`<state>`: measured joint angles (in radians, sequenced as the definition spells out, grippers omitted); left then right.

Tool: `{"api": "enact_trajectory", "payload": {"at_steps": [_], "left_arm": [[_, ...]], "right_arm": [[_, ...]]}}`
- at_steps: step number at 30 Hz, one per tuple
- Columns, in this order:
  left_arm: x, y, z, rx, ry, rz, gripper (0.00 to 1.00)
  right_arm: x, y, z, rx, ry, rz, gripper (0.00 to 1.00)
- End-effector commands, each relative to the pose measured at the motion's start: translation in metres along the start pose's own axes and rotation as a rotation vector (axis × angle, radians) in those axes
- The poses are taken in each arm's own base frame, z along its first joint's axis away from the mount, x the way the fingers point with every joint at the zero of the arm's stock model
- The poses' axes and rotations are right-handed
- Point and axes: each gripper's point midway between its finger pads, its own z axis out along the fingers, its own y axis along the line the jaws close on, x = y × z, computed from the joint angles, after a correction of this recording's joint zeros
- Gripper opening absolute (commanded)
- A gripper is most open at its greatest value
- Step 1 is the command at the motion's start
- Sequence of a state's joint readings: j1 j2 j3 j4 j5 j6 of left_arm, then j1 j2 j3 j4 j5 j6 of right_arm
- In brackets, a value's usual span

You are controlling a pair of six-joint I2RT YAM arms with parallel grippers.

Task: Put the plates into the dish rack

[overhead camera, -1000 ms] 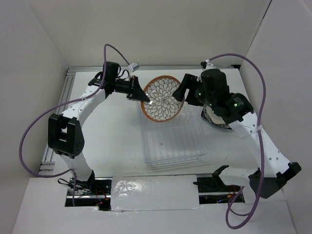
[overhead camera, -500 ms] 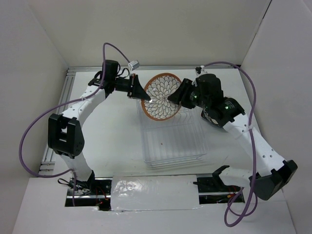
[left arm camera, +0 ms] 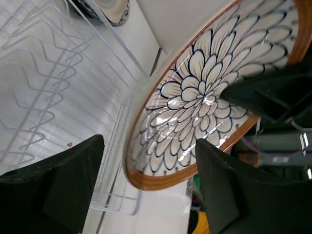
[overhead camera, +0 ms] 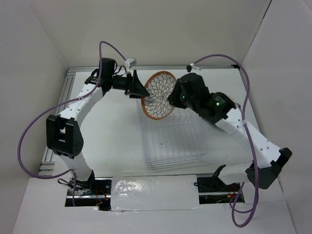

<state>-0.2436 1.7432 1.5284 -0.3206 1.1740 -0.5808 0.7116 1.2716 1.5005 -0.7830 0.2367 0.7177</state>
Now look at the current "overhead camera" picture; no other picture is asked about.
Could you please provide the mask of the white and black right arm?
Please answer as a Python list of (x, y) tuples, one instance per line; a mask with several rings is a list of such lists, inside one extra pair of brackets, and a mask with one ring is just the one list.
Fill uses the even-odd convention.
[(203, 77), (196, 73), (179, 78), (168, 101), (174, 107), (193, 110), (230, 135), (252, 155), (250, 162), (218, 167), (213, 174), (213, 186), (218, 191), (224, 191), (236, 182), (251, 182), (265, 190), (277, 179), (292, 156), (289, 148), (276, 146), (246, 121), (237, 104), (226, 94), (211, 93)]

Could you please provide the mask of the orange rimmed petal pattern plate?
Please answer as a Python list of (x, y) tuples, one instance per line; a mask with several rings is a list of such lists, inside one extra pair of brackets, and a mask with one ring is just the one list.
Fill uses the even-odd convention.
[(145, 83), (149, 96), (141, 98), (144, 114), (152, 120), (167, 117), (174, 109), (169, 104), (168, 97), (173, 92), (177, 79), (168, 71), (153, 74)]

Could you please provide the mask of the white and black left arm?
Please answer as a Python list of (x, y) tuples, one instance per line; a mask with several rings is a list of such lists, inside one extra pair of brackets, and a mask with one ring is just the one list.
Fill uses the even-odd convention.
[(49, 115), (46, 120), (47, 147), (63, 160), (74, 174), (79, 189), (86, 195), (96, 190), (96, 182), (95, 174), (82, 154), (84, 140), (80, 127), (91, 109), (110, 89), (123, 90), (130, 98), (149, 96), (136, 70), (125, 77), (108, 72), (97, 78), (92, 72), (77, 99), (58, 115)]

